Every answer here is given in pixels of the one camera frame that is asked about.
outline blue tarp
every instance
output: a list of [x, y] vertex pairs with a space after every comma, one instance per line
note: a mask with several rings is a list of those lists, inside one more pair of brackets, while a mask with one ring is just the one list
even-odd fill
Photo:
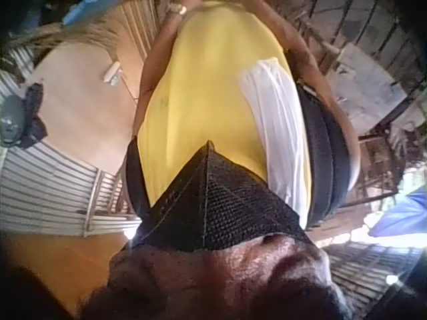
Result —
[[369, 231], [371, 237], [427, 233], [426, 185], [409, 193], [387, 210]]

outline light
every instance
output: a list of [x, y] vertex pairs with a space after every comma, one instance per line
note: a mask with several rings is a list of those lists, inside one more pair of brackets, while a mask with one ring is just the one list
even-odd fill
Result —
[[135, 237], [136, 229], [137, 229], [137, 228], [130, 228], [130, 229], [126, 229], [125, 231], [123, 231], [123, 233], [125, 234], [125, 236], [126, 236], [129, 240], [131, 240], [131, 239], [133, 239], [133, 237]]
[[395, 284], [398, 281], [399, 281], [399, 277], [397, 275], [388, 275], [386, 277], [386, 283], [388, 285], [393, 285], [393, 284]]

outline person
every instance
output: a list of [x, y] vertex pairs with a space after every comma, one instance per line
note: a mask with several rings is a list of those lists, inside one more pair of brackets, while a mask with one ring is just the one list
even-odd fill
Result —
[[142, 222], [81, 319], [351, 317], [304, 228], [355, 183], [357, 136], [264, 0], [169, 5], [133, 136], [123, 185]]

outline yellow shirt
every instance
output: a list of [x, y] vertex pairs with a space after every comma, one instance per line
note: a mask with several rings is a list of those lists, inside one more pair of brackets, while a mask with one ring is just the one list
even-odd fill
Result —
[[[266, 154], [238, 75], [271, 57], [290, 73], [273, 33], [241, 7], [205, 2], [189, 14], [138, 133], [150, 205], [208, 140], [218, 153], [267, 181]], [[306, 152], [309, 199], [308, 160]]]

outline watch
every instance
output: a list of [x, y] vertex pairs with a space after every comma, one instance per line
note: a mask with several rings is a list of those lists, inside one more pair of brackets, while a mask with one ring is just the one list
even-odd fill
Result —
[[167, 7], [169, 12], [177, 13], [181, 17], [183, 17], [187, 13], [187, 7], [182, 5], [181, 3], [170, 3]]

